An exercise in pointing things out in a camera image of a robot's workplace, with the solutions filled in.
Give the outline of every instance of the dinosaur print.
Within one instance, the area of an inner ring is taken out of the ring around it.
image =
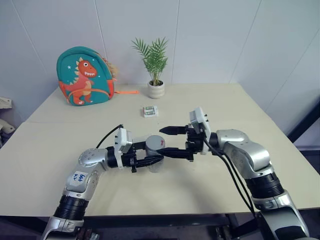
[[[74,78],[73,82],[70,84],[65,84],[63,82],[59,82],[59,87],[62,90],[64,96],[68,99],[67,91],[73,92],[76,90],[88,89],[88,91],[76,91],[72,94],[73,102],[77,105],[83,105],[85,102],[92,103],[90,100],[92,85],[94,82],[89,78],[94,78],[97,76],[97,70],[91,65],[91,63],[87,60],[83,60],[82,57],[79,58],[79,61],[76,61],[76,70],[74,73],[77,77]]]

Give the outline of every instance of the teal backpack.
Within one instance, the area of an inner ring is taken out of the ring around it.
[[[99,104],[114,95],[112,72],[96,51],[76,46],[62,53],[56,62],[59,87],[73,106]]]

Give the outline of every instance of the black cable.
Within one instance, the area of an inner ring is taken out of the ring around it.
[[[228,169],[230,175],[231,175],[231,178],[233,180],[233,183],[238,191],[238,193],[240,194],[242,200],[244,201],[245,205],[248,207],[248,209],[250,210],[250,212],[252,213],[253,217],[256,218],[256,215],[255,215],[255,212],[253,211],[253,209],[251,208],[251,206],[249,205],[249,203],[247,202],[247,200],[245,199],[244,195],[242,194],[240,188],[239,188],[239,185],[235,179],[235,176],[227,162],[227,160],[213,147],[210,145],[210,143],[208,142],[208,140],[206,138],[204,138],[204,143],[208,146],[208,148],[210,149],[211,152],[214,152],[214,154],[216,154],[223,162],[224,164],[226,165],[226,168]]]
[[[252,201],[251,201],[251,198],[250,198],[250,196],[249,196],[249,193],[248,193],[248,191],[247,191],[244,183],[242,182],[241,178],[239,177],[238,172],[237,172],[236,169],[235,169],[234,164],[232,163],[232,161],[231,161],[231,159],[228,157],[228,155],[226,155],[226,154],[224,153],[224,156],[225,156],[226,159],[228,160],[229,164],[231,165],[231,168],[232,168],[233,172],[235,173],[236,178],[238,179],[238,181],[239,181],[240,184],[241,184],[241,187],[242,187],[242,189],[243,189],[243,191],[244,191],[244,193],[245,193],[245,195],[246,195],[246,197],[247,197],[247,199],[248,199],[248,201],[249,201],[249,203],[250,203],[251,212],[254,212],[254,211],[255,211],[254,205],[253,205],[253,203],[252,203]]]
[[[115,130],[119,129],[119,128],[123,128],[124,126],[122,124],[116,126],[114,129],[112,129],[110,132],[108,132],[102,139],[101,141],[98,143],[98,145],[95,147],[96,149],[100,147],[100,145],[104,142],[104,140],[106,140],[107,137],[109,137],[110,134],[112,134]]]

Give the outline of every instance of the gray cylinder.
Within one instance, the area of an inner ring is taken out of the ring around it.
[[[157,150],[163,149],[166,146],[165,140],[159,135],[151,135],[145,140],[145,151],[147,156],[159,155]],[[155,164],[148,166],[149,171],[152,173],[157,173],[164,164],[164,160],[161,160]]]

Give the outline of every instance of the table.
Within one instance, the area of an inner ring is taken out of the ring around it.
[[[184,147],[186,137],[158,133],[166,126],[183,126],[189,112],[201,106],[212,131],[238,129],[270,153],[272,164],[299,209],[320,207],[320,177],[275,123],[238,84],[178,84],[166,86],[161,99],[145,96],[144,86],[120,85],[109,102],[70,106],[57,89],[23,123],[0,150],[0,215],[50,216],[67,176],[79,155],[95,147],[122,123],[133,137],[160,134],[166,146]],[[159,117],[143,118],[142,106],[157,105]],[[113,138],[102,147],[112,145]],[[168,215],[248,212],[223,162],[209,154],[194,162],[165,158],[163,169],[110,169],[99,184],[86,216]]]

